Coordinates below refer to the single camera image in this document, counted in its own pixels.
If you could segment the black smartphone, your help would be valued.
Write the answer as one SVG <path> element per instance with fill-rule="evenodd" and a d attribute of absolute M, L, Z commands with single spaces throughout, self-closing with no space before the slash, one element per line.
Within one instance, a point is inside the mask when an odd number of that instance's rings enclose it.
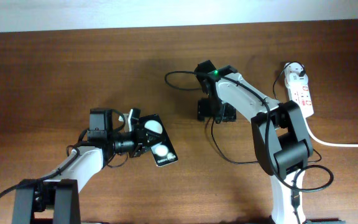
<path fill-rule="evenodd" d="M 174 150 L 174 147 L 170 141 L 170 138 L 167 134 L 167 131 L 160 119 L 158 114 L 152 114 L 148 116 L 143 116 L 140 118 L 140 124 L 144 123 L 160 123 L 163 128 L 163 142 L 160 142 L 154 146 L 150 147 L 152 155 L 155 159 L 157 167 L 167 166 L 178 160 L 177 153 Z"/>

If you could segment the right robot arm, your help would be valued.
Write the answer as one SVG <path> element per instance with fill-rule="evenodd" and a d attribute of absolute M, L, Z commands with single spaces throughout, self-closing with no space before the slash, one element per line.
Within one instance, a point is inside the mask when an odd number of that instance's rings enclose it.
<path fill-rule="evenodd" d="M 305 223 L 302 181 L 313 147 L 300 107 L 266 96 L 230 65 L 216 68 L 207 60 L 197 65 L 195 76 L 215 123 L 233 121 L 236 112 L 251 123 L 257 162 L 272 184 L 270 222 Z"/>

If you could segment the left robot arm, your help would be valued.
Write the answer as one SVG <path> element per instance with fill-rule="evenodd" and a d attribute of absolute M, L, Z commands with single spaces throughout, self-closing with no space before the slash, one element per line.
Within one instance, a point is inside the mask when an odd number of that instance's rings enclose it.
<path fill-rule="evenodd" d="M 42 223 L 35 213 L 48 207 L 52 208 L 53 217 L 45 223 L 81 223 L 79 193 L 118 154 L 133 158 L 150 151 L 159 167 L 176 161 L 158 115 L 140 117 L 139 110 L 133 108 L 129 114 L 119 114 L 122 125 L 114 128 L 114 113 L 114 109 L 92 109 L 89 127 L 77 143 L 67 147 L 68 157 L 48 175 L 20 182 L 13 223 Z"/>

